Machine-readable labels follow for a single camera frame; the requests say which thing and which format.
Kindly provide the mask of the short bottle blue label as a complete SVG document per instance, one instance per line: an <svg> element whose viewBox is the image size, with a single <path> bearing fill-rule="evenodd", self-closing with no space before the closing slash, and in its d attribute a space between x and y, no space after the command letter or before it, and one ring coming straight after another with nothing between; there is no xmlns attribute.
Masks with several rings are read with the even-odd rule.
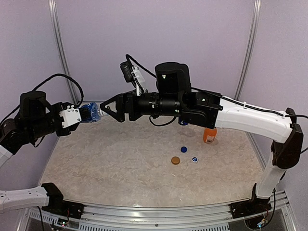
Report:
<svg viewBox="0 0 308 231"><path fill-rule="evenodd" d="M93 123L101 120L98 115L99 105L95 102L87 103L79 108L81 123Z"/></svg>

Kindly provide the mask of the water bottle blue cap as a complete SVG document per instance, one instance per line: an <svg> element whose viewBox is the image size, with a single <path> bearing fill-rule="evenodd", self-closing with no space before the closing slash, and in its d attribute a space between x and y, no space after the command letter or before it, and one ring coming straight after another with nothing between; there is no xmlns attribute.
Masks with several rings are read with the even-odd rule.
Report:
<svg viewBox="0 0 308 231"><path fill-rule="evenodd" d="M189 123L186 122L186 121L184 121L181 117L179 117L178 124L181 125L181 126L186 126L186 125L188 125Z"/></svg>

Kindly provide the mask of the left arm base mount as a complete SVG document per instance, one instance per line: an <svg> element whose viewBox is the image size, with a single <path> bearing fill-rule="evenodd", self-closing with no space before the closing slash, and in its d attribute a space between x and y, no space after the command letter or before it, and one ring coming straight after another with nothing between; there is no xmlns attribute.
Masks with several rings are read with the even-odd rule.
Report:
<svg viewBox="0 0 308 231"><path fill-rule="evenodd" d="M47 192L49 203L43 206L42 210L67 218L81 219L84 205L77 202L64 200L64 196L53 183L43 183L41 185Z"/></svg>

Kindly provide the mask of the dark blue bottle cap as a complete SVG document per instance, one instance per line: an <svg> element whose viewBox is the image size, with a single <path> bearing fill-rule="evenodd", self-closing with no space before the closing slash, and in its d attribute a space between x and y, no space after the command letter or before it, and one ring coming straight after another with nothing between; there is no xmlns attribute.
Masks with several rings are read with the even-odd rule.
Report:
<svg viewBox="0 0 308 231"><path fill-rule="evenodd" d="M185 146L182 146L181 147L181 149L180 149L180 151L182 152L182 153L186 153L187 152L187 147L185 147Z"/></svg>

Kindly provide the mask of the orange juice bottle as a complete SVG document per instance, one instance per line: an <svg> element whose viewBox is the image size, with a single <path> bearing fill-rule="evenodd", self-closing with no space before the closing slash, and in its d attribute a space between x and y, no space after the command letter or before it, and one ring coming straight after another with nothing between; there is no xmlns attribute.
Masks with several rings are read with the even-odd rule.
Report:
<svg viewBox="0 0 308 231"><path fill-rule="evenodd" d="M205 128L203 133L203 141L204 143L210 144L215 140L217 134L217 129L213 128Z"/></svg>

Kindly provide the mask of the white blue short-bottle cap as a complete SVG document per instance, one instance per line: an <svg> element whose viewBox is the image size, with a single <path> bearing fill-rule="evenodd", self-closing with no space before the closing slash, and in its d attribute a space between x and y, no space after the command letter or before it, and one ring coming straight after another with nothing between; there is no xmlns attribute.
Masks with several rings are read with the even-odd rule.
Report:
<svg viewBox="0 0 308 231"><path fill-rule="evenodd" d="M100 117L104 117L104 116L107 116L108 114L107 114L106 112L104 112L103 110L98 109L98 115L99 115Z"/></svg>

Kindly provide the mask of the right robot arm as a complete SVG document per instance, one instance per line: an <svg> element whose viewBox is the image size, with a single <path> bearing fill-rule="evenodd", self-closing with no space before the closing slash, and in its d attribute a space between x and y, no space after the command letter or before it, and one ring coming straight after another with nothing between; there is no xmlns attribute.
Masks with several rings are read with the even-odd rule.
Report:
<svg viewBox="0 0 308 231"><path fill-rule="evenodd" d="M293 109L274 111L193 88L186 64L158 64L155 67L157 92L141 87L141 76L129 62L123 62L120 68L126 82L133 83L136 89L100 105L102 111L118 122L126 118L136 121L143 115L172 116L204 128L234 129L272 139L272 157L253 188L253 198L246 203L249 213L255 214L264 207L286 170L298 163L304 135Z"/></svg>

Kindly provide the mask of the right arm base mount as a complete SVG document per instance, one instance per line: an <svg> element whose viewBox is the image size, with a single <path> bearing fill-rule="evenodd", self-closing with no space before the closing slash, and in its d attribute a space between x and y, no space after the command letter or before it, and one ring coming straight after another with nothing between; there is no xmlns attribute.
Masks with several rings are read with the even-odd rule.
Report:
<svg viewBox="0 0 308 231"><path fill-rule="evenodd" d="M257 198L256 186L257 184L255 183L252 189L252 196L250 199L230 204L232 218L247 217L250 215L270 211L272 209L272 206L269 202L270 198Z"/></svg>

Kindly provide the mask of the gold juice bottle cap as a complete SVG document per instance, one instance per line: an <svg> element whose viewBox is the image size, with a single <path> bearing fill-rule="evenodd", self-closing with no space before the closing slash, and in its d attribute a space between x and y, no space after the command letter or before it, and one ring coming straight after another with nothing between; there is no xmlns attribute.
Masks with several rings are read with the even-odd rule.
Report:
<svg viewBox="0 0 308 231"><path fill-rule="evenodd" d="M177 156L174 156L171 158L171 163L174 165L178 165L180 163L180 158Z"/></svg>

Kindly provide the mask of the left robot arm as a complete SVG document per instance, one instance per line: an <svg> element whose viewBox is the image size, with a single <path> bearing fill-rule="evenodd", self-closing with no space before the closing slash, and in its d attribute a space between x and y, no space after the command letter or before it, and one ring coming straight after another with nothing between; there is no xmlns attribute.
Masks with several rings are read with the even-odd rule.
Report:
<svg viewBox="0 0 308 231"><path fill-rule="evenodd" d="M77 129L80 122L80 111L73 104L51 105L46 100L46 93L42 91L23 93L15 118L5 119L0 126L0 164L4 165L22 146L34 145L46 135L69 135ZM0 192L1 213L37 206L53 209L57 214L67 210L63 194L53 183Z"/></svg>

